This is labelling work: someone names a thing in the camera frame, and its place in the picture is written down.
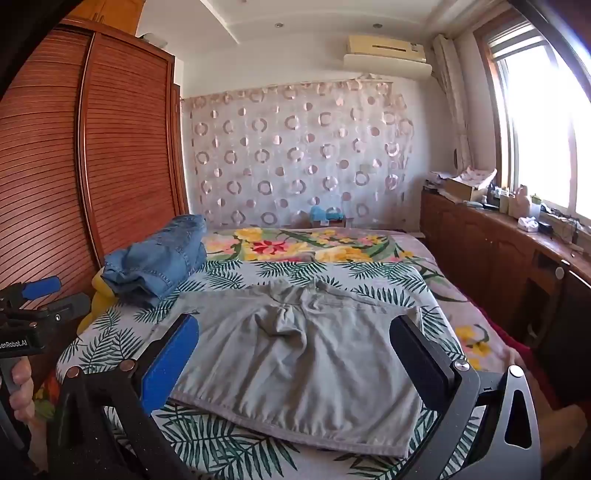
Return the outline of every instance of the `white wall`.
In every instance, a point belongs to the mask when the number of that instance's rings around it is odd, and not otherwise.
[[[359,75],[342,70],[346,35],[291,35],[255,40],[185,59],[184,98],[283,83],[343,80]],[[394,79],[414,124],[413,153],[405,194],[406,230],[418,230],[420,192],[430,170],[453,171],[452,120],[445,95],[434,78],[424,82]],[[190,145],[185,151],[191,151]],[[193,168],[186,158],[186,167]]]
[[[174,59],[174,79],[173,82],[181,87],[181,98],[184,98],[184,62],[181,59]]]
[[[486,73],[473,32],[508,8],[507,3],[500,4],[454,40],[466,85],[468,140],[474,165],[482,170],[496,168],[495,124]]]

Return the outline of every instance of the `white curtain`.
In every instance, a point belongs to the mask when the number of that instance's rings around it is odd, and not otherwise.
[[[433,40],[433,48],[441,74],[442,87],[452,113],[456,133],[457,172],[461,173],[473,164],[468,142],[466,89],[460,59],[452,40],[446,39],[441,34]]]

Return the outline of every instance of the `wooden wardrobe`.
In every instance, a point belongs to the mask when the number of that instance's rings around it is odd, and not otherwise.
[[[0,101],[0,288],[88,288],[106,254],[188,213],[174,57],[64,20]],[[48,299],[33,302],[33,306]]]

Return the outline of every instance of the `finger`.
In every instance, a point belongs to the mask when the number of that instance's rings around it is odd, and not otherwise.
[[[33,399],[33,380],[29,378],[21,388],[10,396],[10,406],[13,410],[25,408]]]
[[[23,422],[30,421],[35,416],[35,404],[31,401],[25,408],[15,410],[14,417]]]
[[[17,385],[23,385],[31,378],[31,363],[29,359],[24,356],[21,358],[12,369],[12,379]]]

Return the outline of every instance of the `wardrobe door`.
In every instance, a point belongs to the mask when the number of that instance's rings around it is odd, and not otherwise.
[[[173,64],[97,35],[90,65],[84,154],[94,234],[106,255],[143,240],[179,211],[169,124]]]
[[[78,202],[74,132],[89,35],[53,30],[0,102],[0,288],[58,275],[59,294],[96,272]]]

